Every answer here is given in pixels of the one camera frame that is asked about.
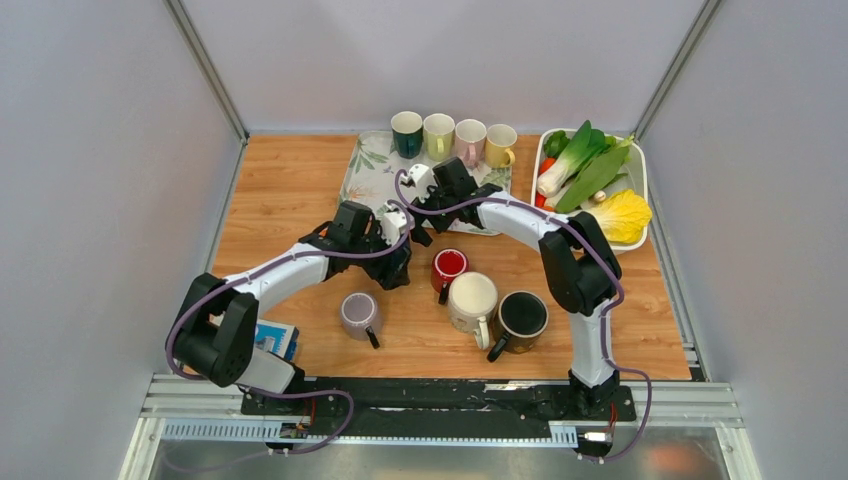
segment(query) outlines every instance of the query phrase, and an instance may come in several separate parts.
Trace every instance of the yellow mug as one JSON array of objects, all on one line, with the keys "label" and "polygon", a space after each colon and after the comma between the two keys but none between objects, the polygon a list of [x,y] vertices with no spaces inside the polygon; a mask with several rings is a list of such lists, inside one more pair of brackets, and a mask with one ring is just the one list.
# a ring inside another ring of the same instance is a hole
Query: yellow mug
[{"label": "yellow mug", "polygon": [[504,168],[515,163],[512,147],[518,141],[518,134],[509,125],[492,125],[486,132],[486,164],[492,168]]},{"label": "yellow mug", "polygon": [[453,119],[444,113],[434,113],[424,119],[424,147],[434,162],[447,160],[453,150]]}]

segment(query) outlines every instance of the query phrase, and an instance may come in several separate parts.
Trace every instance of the tomato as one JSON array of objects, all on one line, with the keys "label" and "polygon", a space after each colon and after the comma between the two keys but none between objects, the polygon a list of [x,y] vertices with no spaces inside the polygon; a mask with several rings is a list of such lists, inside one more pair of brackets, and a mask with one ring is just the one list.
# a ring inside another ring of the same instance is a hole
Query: tomato
[{"label": "tomato", "polygon": [[539,174],[542,174],[542,173],[545,173],[546,171],[548,171],[548,169],[551,168],[555,163],[556,163],[556,158],[554,158],[554,157],[546,158],[542,162],[542,164],[539,166]]}]

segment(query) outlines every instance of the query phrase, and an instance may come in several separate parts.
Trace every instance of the wooden table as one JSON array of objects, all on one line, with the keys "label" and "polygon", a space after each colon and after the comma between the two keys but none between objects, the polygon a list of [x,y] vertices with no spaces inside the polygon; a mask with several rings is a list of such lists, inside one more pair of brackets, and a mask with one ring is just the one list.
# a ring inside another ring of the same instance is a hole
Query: wooden table
[{"label": "wooden table", "polygon": [[[529,199],[536,135],[521,136],[515,148],[512,193]],[[253,136],[248,145],[213,273],[242,272],[288,250],[297,239],[333,218],[336,199],[356,137]],[[551,319],[536,347],[523,355],[486,361],[474,338],[451,326],[430,286],[430,262],[442,248],[469,257],[501,294],[530,290],[548,305]],[[316,376],[562,379],[571,364],[566,312],[548,292],[538,253],[505,236],[445,233],[429,248],[413,244],[411,284],[382,291],[357,267],[302,290],[266,313],[265,319],[300,329],[295,361]],[[689,379],[680,334],[650,243],[619,256],[627,292],[613,311],[616,361],[656,379]],[[350,339],[341,328],[339,305],[354,291],[372,293],[383,312],[383,347]]]}]

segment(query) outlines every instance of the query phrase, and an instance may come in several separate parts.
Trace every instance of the vegetable basket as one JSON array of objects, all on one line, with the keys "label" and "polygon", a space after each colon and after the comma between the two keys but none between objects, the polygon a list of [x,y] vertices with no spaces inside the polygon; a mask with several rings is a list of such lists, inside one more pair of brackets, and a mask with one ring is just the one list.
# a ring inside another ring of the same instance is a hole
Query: vegetable basket
[{"label": "vegetable basket", "polygon": [[[533,187],[530,190],[530,198],[536,197],[536,180],[539,177],[539,165],[541,162],[545,160],[545,150],[544,145],[545,141],[551,136],[554,132],[558,132],[560,130],[565,131],[566,136],[568,138],[573,138],[574,133],[577,131],[573,128],[554,128],[548,130],[542,135],[542,138],[539,139],[539,147],[536,150],[536,166],[533,167]],[[616,140],[622,140],[621,137],[616,136]],[[622,165],[620,173],[626,173],[627,176],[619,180],[618,182],[610,185],[609,187],[604,189],[607,196],[610,196],[614,193],[620,192],[622,190],[633,189],[637,195],[648,200],[648,173],[645,170],[645,152],[639,148],[639,145],[636,143],[632,143],[630,145],[630,162]],[[618,255],[619,253],[629,252],[630,250],[636,250],[641,247],[642,244],[645,243],[645,239],[648,238],[648,227],[642,229],[642,236],[639,238],[639,241],[636,243],[617,243],[610,242],[612,246],[612,251]]]}]

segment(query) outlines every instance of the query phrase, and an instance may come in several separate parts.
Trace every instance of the gray wall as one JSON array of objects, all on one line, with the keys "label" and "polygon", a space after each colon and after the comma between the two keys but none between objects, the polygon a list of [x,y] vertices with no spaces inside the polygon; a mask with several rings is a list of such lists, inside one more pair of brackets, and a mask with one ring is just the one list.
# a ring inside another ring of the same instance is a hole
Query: gray wall
[{"label": "gray wall", "polygon": [[633,128],[701,0],[186,0],[254,131]]},{"label": "gray wall", "polygon": [[0,478],[114,478],[239,146],[161,1],[0,10]]},{"label": "gray wall", "polygon": [[644,142],[767,479],[848,471],[848,6],[725,2]]}]

